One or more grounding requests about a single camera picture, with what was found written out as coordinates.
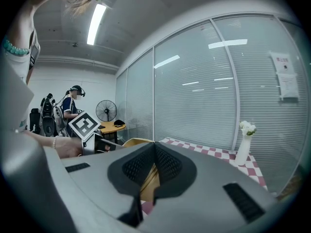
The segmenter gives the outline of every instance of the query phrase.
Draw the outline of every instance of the ceiling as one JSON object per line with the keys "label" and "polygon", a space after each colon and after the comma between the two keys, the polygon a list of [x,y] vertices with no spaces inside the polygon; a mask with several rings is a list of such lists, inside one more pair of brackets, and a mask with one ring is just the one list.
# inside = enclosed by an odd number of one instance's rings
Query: ceiling
{"label": "ceiling", "polygon": [[118,70],[124,53],[140,37],[149,21],[168,11],[174,4],[187,0],[104,0],[109,7],[99,26],[95,44],[86,44],[96,2],[78,16],[64,0],[50,0],[34,16],[41,60],[88,63],[112,72]]}

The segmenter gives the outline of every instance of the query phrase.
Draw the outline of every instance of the person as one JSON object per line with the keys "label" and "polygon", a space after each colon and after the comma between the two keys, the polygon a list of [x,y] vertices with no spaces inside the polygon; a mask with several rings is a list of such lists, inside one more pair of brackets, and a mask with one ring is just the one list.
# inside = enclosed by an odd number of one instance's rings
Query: person
{"label": "person", "polygon": [[80,100],[82,96],[82,88],[79,85],[74,85],[66,92],[66,96],[62,103],[63,118],[66,125],[66,131],[69,137],[76,137],[69,123],[79,116],[78,109],[74,100]]}
{"label": "person", "polygon": [[[34,14],[48,0],[26,0],[13,20],[0,49],[0,66],[11,67],[28,84],[34,69],[35,60],[40,54]],[[72,8],[82,11],[92,0],[74,0]],[[60,158],[78,156],[82,152],[81,140],[70,137],[45,137],[25,130],[28,112],[26,111],[17,131],[33,137],[42,146],[54,147]]]}

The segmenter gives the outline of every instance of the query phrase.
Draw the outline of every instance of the red checkered tablecloth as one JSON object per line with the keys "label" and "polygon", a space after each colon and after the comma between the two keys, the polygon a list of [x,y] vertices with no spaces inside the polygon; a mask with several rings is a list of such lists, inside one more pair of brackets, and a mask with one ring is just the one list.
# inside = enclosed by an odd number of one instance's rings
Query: red checkered tablecloth
{"label": "red checkered tablecloth", "polygon": [[[203,154],[208,154],[217,158],[220,158],[226,162],[229,162],[231,165],[235,166],[238,170],[248,175],[254,181],[258,182],[262,187],[267,189],[266,182],[262,176],[261,170],[257,165],[257,162],[253,155],[249,154],[246,160],[246,163],[243,166],[238,166],[235,164],[235,156],[237,151],[228,151],[223,149],[211,148],[207,146],[197,145],[193,143],[188,143],[180,140],[176,140],[173,138],[165,138],[160,142],[164,142],[167,144],[176,145],[179,147],[183,147],[189,150],[197,151]],[[153,208],[151,201],[141,201],[141,207],[143,211],[143,216],[147,216]]]}

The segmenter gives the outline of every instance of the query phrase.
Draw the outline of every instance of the hand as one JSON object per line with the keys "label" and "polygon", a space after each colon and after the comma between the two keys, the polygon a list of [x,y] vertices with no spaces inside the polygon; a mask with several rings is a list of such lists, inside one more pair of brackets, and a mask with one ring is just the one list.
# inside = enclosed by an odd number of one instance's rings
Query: hand
{"label": "hand", "polygon": [[82,153],[82,143],[79,138],[57,137],[55,149],[59,158],[76,157]]}

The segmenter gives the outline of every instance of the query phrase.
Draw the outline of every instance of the electric fan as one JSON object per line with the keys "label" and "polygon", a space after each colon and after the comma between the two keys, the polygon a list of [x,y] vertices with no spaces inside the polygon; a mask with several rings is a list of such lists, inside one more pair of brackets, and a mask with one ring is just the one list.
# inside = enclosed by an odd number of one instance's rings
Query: electric fan
{"label": "electric fan", "polygon": [[112,121],[117,115],[117,107],[110,100],[103,100],[96,106],[96,116],[103,122]]}

